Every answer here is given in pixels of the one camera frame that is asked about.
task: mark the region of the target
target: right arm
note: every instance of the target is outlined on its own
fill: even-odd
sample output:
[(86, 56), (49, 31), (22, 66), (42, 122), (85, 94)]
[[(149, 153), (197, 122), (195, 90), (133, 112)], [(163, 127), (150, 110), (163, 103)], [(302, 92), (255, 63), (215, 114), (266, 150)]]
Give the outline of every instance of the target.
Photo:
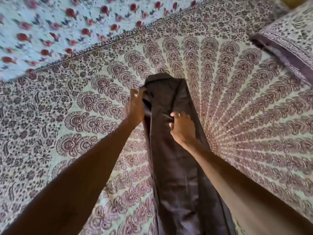
[(171, 134), (199, 163), (234, 217), (249, 235), (312, 234), (313, 224), (195, 137), (194, 124), (184, 112), (173, 112)]

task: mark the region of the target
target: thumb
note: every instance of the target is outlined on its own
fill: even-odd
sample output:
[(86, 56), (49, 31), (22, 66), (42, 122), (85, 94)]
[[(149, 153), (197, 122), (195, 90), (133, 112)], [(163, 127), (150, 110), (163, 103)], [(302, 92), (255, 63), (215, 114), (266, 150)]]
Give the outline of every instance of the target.
[(174, 124), (173, 123), (169, 123), (171, 131), (174, 129)]

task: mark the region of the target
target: right hand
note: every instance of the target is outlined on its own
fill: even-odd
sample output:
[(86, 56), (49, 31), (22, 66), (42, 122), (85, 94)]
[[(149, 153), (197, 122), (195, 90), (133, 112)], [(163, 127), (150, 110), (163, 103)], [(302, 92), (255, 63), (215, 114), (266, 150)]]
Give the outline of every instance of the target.
[(185, 112), (173, 112), (171, 116), (174, 117), (174, 123), (169, 124), (171, 135), (176, 142), (185, 147), (196, 139), (194, 123), (190, 119), (190, 115), (186, 115)]

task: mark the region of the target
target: patterned pillow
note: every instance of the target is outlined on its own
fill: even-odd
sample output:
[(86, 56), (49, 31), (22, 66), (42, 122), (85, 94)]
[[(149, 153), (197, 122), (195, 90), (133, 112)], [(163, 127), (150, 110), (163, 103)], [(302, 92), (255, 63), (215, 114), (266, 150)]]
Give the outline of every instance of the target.
[(307, 0), (251, 39), (313, 86), (313, 0)]

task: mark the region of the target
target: forearm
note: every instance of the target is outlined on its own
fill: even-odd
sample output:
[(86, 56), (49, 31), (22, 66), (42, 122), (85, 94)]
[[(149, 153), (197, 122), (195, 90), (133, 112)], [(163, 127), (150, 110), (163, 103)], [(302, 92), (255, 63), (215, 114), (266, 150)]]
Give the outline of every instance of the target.
[(134, 128), (127, 120), (123, 121), (48, 184), (3, 235), (77, 235)]
[(248, 234), (311, 234), (312, 224), (201, 143), (184, 145)]

